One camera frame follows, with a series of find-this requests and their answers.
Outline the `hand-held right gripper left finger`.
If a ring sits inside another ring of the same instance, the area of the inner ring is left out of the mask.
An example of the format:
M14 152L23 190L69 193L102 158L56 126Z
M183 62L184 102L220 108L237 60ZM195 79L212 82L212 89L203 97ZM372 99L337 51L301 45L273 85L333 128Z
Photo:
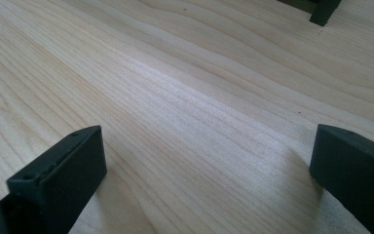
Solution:
M66 136L7 180L10 231L67 234L106 172L100 126Z

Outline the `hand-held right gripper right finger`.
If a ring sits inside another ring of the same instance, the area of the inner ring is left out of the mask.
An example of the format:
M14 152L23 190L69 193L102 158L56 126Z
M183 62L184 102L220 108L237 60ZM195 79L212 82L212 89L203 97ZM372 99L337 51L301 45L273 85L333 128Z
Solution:
M374 234L374 141L341 128L317 128L310 174Z

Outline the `black two-tier metal rack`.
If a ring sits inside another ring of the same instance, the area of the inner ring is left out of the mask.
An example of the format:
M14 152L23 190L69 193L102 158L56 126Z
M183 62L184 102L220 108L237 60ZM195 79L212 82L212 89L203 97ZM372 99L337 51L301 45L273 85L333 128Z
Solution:
M278 0L304 12L310 13L310 22L325 26L342 0Z

